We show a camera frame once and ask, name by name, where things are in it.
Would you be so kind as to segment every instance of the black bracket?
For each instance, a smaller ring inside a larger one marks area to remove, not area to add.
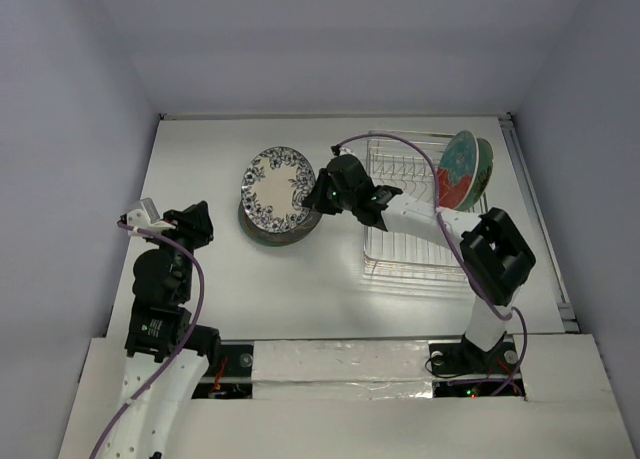
[[[429,344],[429,370],[434,376],[458,376],[466,374],[496,374],[504,371],[499,361],[513,367],[517,358],[513,342],[500,341],[489,352],[484,352],[462,338],[460,342]]]

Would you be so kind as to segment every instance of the cable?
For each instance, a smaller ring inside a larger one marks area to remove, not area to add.
[[[511,310],[518,315],[518,317],[520,318],[520,324],[522,324],[522,352],[520,353],[520,357],[518,357],[518,362],[516,362],[513,366],[513,370],[511,371],[511,374],[509,374],[509,377],[504,380],[504,382],[500,387],[498,387],[498,389],[491,393],[492,396],[497,396],[498,394],[500,394],[500,391],[502,391],[509,385],[510,382],[513,382],[513,378],[518,373],[518,371],[520,371],[520,366],[522,365],[524,356],[527,353],[527,345],[529,343],[529,331],[527,330],[527,323],[525,322],[524,315],[522,315],[522,311],[520,311],[520,309],[514,306],[511,308]]]
[[[431,369],[427,367],[427,364],[429,364],[430,362],[432,362],[432,359],[431,358],[427,359],[427,362],[424,363],[424,368],[427,370],[429,374],[431,374],[433,377],[437,377],[438,379],[455,379],[456,377],[462,377],[462,376],[467,376],[471,374],[470,372],[463,372],[462,374],[441,376],[440,374],[436,374],[435,372],[433,372]]]
[[[120,229],[125,229],[127,231],[133,231],[133,227],[132,226],[129,226],[129,225],[125,224],[122,221],[118,222],[118,227]],[[164,242],[165,244],[168,244],[171,247],[174,247],[175,249],[180,251],[182,254],[184,254],[184,256],[193,263],[193,266],[196,268],[196,271],[198,272],[198,280],[200,281],[200,293],[198,295],[198,303],[196,305],[196,310],[193,313],[192,322],[189,325],[189,328],[187,329],[187,331],[185,332],[184,337],[182,338],[182,340],[178,343],[178,345],[175,347],[173,352],[169,355],[167,360],[164,361],[160,365],[160,367],[158,367],[158,370],[156,372],[154,372],[149,377],[149,379],[147,379],[138,388],[138,390],[131,395],[129,400],[126,401],[120,407],[120,409],[118,409],[118,411],[113,415],[113,417],[111,418],[111,420],[109,421],[107,426],[102,431],[102,434],[100,434],[100,437],[96,441],[95,446],[93,446],[93,450],[91,451],[91,454],[89,455],[89,459],[95,459],[98,456],[98,452],[100,451],[100,448],[102,447],[102,444],[104,444],[104,441],[107,440],[107,437],[111,433],[111,430],[116,425],[116,423],[120,420],[122,415],[126,412],[127,409],[129,409],[129,406],[131,405],[131,403],[133,401],[135,401],[136,399],[138,399],[144,393],[144,391],[146,391],[147,389],[149,389],[151,387],[151,385],[156,381],[156,379],[158,379],[158,377],[160,377],[160,375],[171,365],[171,363],[178,356],[178,354],[180,354],[182,349],[184,349],[184,346],[187,344],[187,341],[189,340],[189,338],[191,337],[191,334],[193,333],[193,331],[196,328],[196,324],[198,322],[198,318],[200,317],[200,313],[202,312],[202,306],[204,304],[204,272],[202,271],[202,266],[200,266],[200,263],[193,256],[193,254],[191,254],[187,249],[185,249],[183,246],[181,246],[177,242],[175,242],[175,241],[173,241],[173,240],[169,239],[168,237],[165,237],[165,236],[163,236],[161,234],[157,234],[155,232],[147,231],[146,229],[138,229],[138,232],[140,234],[144,234],[145,236],[149,236],[149,237],[152,237],[153,239],[156,239],[158,241]]]
[[[469,267],[467,267],[467,265],[465,264],[464,259],[462,258],[460,251],[458,251],[458,248],[454,242],[454,239],[451,236],[451,233],[447,229],[447,225],[444,222],[444,219],[442,218],[441,213],[438,212],[438,205],[440,203],[440,184],[438,183],[438,170],[433,160],[427,155],[426,152],[424,152],[420,147],[416,146],[413,142],[409,141],[408,139],[404,139],[403,137],[396,136],[395,134],[388,134],[386,132],[376,132],[376,133],[370,132],[367,134],[360,134],[358,136],[353,136],[340,142],[338,144],[338,147],[342,147],[345,144],[348,144],[350,142],[353,142],[359,139],[366,139],[371,137],[386,137],[388,139],[393,139],[395,141],[402,142],[403,144],[409,146],[411,149],[418,152],[418,154],[420,154],[422,158],[425,161],[427,161],[427,164],[429,165],[429,169],[431,169],[431,174],[433,174],[433,182],[434,182],[433,210],[436,214],[436,220],[438,221],[438,225],[440,226],[440,229],[442,229],[442,234],[444,235],[444,238],[447,241],[447,245],[449,246],[449,249],[451,249],[453,256],[456,258],[456,261],[458,262],[458,264],[464,271],[465,275],[469,279],[469,283],[471,284],[472,289],[476,292],[478,297],[482,299],[485,302],[485,304],[487,304],[489,309],[491,309],[491,312],[493,312],[493,314],[496,317],[498,317],[500,320],[502,321],[510,320],[513,317],[513,314],[511,312],[508,312],[507,314],[502,314],[496,308],[496,306],[489,300],[489,296],[485,293],[484,289],[482,288],[478,280],[475,278],[475,276],[471,272],[471,269],[469,269]]]

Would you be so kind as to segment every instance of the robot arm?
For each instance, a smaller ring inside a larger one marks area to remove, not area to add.
[[[477,297],[462,338],[462,357],[455,361],[469,371],[486,366],[505,336],[504,317],[514,295],[535,265],[535,256],[506,212],[492,208],[478,215],[435,209],[396,187],[375,186],[352,154],[334,157],[320,170],[302,205],[331,215],[348,210],[366,226],[457,249],[454,253],[462,258]],[[448,237],[438,216],[446,224]]]

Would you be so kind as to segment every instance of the screw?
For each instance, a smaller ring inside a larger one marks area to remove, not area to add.
[[[507,364],[515,364],[518,362],[518,354],[516,351],[507,351],[504,353],[504,360],[507,361]]]
[[[444,364],[444,357],[441,351],[434,351],[434,353],[431,354],[431,364],[436,367]]]
[[[253,365],[253,356],[251,354],[242,354],[240,356],[240,367],[251,367]]]

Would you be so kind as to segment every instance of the blue and white plate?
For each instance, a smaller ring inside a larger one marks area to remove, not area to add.
[[[272,147],[258,154],[242,177],[242,208],[260,230],[290,233],[308,220],[311,211],[302,200],[315,183],[306,157],[290,147]]]

